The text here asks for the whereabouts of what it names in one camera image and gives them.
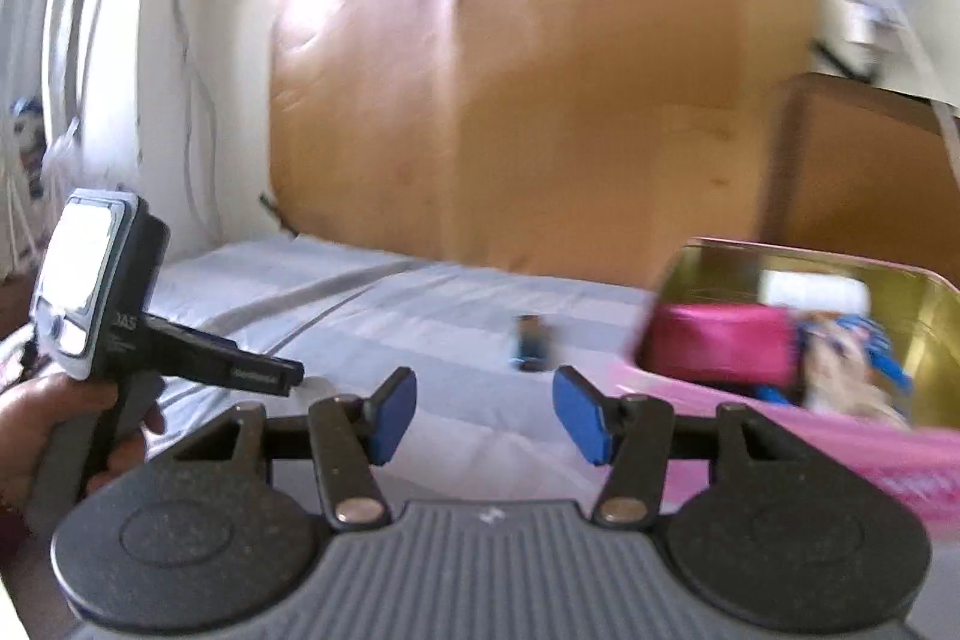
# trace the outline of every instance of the human hand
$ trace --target human hand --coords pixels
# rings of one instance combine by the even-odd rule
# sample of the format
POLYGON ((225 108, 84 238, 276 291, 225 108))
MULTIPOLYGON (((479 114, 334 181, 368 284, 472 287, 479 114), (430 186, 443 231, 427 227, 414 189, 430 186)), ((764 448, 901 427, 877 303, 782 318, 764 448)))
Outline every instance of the human hand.
MULTIPOLYGON (((62 372, 26 381, 0 394, 0 501, 23 509, 37 463, 56 424, 102 413, 116 401, 115 384, 76 381, 62 372)), ((144 426, 162 434, 164 421, 158 408, 147 413, 144 426)), ((146 453, 142 431, 120 441, 107 460, 107 470, 89 480, 86 492, 92 493, 142 464, 146 453)))

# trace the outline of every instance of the brown cardboard sheet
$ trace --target brown cardboard sheet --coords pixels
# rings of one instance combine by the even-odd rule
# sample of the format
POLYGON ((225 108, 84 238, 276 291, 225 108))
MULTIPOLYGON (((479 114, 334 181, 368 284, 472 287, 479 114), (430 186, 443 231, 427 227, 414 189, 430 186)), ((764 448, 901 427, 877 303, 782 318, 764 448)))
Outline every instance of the brown cardboard sheet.
POLYGON ((784 87, 762 239, 960 284, 960 191, 925 102, 839 77, 784 87))
POLYGON ((651 285, 755 237, 816 0, 277 0, 271 175, 337 242, 651 285))

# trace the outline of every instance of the bed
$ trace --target bed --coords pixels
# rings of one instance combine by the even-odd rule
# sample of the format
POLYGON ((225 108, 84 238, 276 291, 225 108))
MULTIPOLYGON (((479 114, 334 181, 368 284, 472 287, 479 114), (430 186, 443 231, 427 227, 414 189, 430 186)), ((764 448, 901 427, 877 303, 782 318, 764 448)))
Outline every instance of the bed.
MULTIPOLYGON (((572 497, 589 506, 602 474, 553 414, 550 372, 510 363, 514 318, 541 314, 552 365, 588 377, 625 349, 651 296, 643 290, 416 261, 318 239, 232 244, 160 274, 150 309, 304 363, 289 398, 261 397, 270 415, 305 413, 335 393, 369 394, 400 365, 419 383, 418 410, 391 464, 387 499, 572 497)), ((253 395, 169 381, 168 421, 152 451, 253 395)), ((277 487, 317 509, 308 463, 282 463, 277 487)))

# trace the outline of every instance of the device screen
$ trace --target device screen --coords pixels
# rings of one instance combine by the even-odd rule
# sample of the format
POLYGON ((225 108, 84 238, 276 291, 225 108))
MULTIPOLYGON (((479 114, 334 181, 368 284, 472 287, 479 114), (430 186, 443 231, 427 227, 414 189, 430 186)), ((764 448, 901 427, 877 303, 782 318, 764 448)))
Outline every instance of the device screen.
POLYGON ((109 207, 67 202, 43 262, 40 295, 63 311, 90 302, 112 239, 109 207))

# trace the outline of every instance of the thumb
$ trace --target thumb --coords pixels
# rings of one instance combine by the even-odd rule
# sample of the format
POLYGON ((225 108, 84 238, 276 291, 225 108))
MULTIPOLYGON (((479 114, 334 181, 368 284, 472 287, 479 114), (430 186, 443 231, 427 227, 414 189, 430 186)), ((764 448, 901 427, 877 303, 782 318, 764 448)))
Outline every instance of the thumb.
POLYGON ((11 393, 16 394, 11 406, 17 416, 43 429, 79 415, 102 413, 117 402, 116 384, 73 380, 62 373, 27 381, 11 393))

